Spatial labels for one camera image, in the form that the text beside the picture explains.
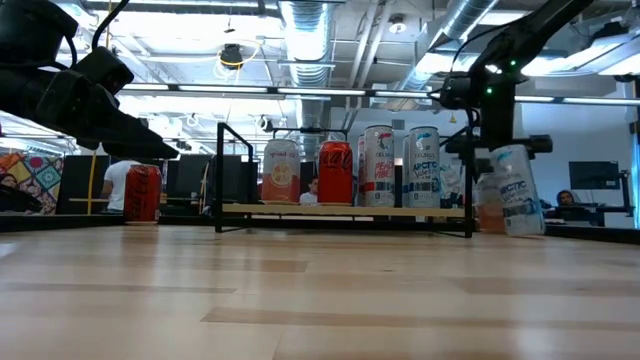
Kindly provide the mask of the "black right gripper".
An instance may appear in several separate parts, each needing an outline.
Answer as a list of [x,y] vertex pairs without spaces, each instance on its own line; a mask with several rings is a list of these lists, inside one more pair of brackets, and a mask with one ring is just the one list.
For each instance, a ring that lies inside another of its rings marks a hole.
[[[514,135],[516,83],[477,82],[474,92],[480,110],[480,138],[475,145],[488,150],[507,145],[524,145],[527,139]],[[462,153],[465,150],[465,136],[448,138],[444,149],[447,153]],[[531,135],[528,149],[533,153],[551,153],[553,140],[550,135]]]

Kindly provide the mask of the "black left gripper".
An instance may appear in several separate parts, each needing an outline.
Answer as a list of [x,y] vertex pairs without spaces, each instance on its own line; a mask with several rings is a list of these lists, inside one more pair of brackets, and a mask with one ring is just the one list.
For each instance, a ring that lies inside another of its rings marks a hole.
[[102,144],[104,151],[120,159],[172,159],[179,155],[139,118],[120,111],[102,85],[72,70],[54,74],[37,103],[36,119],[67,135],[107,142]]

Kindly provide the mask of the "red Coca-Cola can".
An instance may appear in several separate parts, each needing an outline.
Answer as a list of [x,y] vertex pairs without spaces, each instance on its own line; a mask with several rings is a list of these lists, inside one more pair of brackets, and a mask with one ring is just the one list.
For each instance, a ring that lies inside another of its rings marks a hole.
[[157,224],[162,174],[155,165],[132,165],[126,174],[123,216],[128,224]]
[[346,141],[325,141],[319,150],[318,202],[350,206],[353,197],[353,152]]

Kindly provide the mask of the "Celsius Arctic Vibe can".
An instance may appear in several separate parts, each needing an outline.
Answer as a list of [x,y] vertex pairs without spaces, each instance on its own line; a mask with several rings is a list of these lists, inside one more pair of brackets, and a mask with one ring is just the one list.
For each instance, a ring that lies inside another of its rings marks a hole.
[[440,141],[436,127],[410,131],[408,186],[411,208],[440,207]]
[[512,237],[543,235],[544,215],[526,147],[503,146],[490,155],[506,233]]
[[403,208],[409,207],[409,190],[407,174],[409,165],[409,135],[406,135],[402,140],[402,206]]

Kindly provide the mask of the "pink silver Spindrift can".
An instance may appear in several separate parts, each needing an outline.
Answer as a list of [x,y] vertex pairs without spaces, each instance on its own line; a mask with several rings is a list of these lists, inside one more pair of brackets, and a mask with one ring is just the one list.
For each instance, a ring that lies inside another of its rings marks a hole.
[[261,200],[265,203],[297,204],[299,197],[298,144],[290,139],[271,139],[264,150]]

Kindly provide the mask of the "black monitor on arm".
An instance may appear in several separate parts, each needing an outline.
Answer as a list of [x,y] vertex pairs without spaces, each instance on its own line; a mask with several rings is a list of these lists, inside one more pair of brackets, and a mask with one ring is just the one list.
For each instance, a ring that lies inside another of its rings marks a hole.
[[627,175],[617,161],[574,161],[569,163],[572,190],[620,190]]

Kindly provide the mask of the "black office partition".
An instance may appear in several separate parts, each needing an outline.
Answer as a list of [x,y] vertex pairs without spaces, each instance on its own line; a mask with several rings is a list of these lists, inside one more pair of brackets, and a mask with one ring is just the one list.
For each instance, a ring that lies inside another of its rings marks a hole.
[[[105,171],[117,160],[110,156],[95,159],[94,169],[90,168],[90,156],[69,156],[64,160],[63,175],[58,196],[58,214],[84,214],[86,203],[69,202],[70,198],[88,198],[92,191],[95,198],[100,196]],[[215,200],[216,168],[211,155],[184,154],[178,160],[146,159],[146,164],[160,168],[167,177],[165,190],[169,202],[174,206],[185,206],[188,198],[200,195],[201,181],[206,180],[206,200]],[[243,162],[239,156],[226,155],[223,166],[223,200],[226,203],[245,203],[249,196],[257,195],[257,186],[247,184],[250,175],[257,173],[257,164]]]

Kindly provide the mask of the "office desk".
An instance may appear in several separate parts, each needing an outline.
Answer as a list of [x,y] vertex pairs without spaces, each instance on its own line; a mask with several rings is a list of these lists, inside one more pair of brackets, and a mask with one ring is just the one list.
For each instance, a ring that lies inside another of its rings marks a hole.
[[576,203],[559,205],[545,213],[546,220],[561,221],[564,224],[580,223],[595,227],[605,227],[607,214],[623,214],[633,217],[633,206],[609,206],[605,204]]

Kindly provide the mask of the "black rail with strip lights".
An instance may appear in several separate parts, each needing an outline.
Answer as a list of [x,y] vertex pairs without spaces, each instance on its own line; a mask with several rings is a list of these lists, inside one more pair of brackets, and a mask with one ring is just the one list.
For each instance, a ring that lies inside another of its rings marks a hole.
[[[222,85],[180,85],[180,84],[146,84],[134,83],[126,85],[120,94],[128,96],[213,96],[221,94],[226,97],[257,96],[319,96],[319,97],[371,97],[398,98],[412,100],[436,100],[436,92],[389,91],[374,89],[337,89],[337,88],[300,88],[274,86],[222,86]],[[558,105],[590,105],[640,107],[637,98],[598,98],[598,97],[552,97],[552,96],[515,96],[519,103],[558,104]]]

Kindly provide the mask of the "colourful patterned wall hanging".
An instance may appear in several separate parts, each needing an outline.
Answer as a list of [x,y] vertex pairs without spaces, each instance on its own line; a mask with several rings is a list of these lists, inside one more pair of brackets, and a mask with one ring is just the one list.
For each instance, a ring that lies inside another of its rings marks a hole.
[[0,154],[0,175],[3,174],[11,174],[21,191],[41,202],[42,214],[55,214],[63,175],[63,158]]

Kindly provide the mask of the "black aluminium table frame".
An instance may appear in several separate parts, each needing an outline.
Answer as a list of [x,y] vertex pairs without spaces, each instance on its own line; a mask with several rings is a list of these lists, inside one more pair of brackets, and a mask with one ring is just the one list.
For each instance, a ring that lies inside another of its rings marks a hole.
[[[0,233],[119,226],[124,223],[123,217],[115,215],[36,216],[0,214]],[[391,231],[396,233],[424,231],[459,233],[463,237],[467,235],[467,227],[462,223],[261,219],[255,217],[251,219],[230,217],[222,220],[222,230],[224,232],[235,228]],[[640,246],[640,230],[634,229],[549,225],[546,227],[546,234],[550,237]]]

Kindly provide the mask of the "wooden shelf with black frame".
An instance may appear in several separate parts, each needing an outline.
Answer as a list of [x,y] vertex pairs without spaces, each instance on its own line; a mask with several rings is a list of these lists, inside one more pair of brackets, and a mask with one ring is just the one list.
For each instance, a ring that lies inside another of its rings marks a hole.
[[258,203],[254,199],[253,182],[257,176],[248,178],[247,204],[227,204],[218,199],[214,204],[213,223],[215,231],[222,233],[232,226],[241,228],[292,228],[319,229],[321,223],[331,230],[384,230],[427,231],[454,237],[470,238],[477,231],[473,215],[472,184],[474,180],[473,129],[477,120],[463,127],[454,136],[463,136],[461,153],[465,169],[464,204],[461,208],[397,208],[354,207],[337,205],[287,205]]

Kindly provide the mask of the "silver ventilation duct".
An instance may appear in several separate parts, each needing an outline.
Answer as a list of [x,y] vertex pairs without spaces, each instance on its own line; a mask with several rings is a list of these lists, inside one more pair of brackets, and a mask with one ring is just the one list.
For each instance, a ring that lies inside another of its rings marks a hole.
[[326,87],[329,80],[330,35],[336,3],[281,1],[284,38],[293,83]]

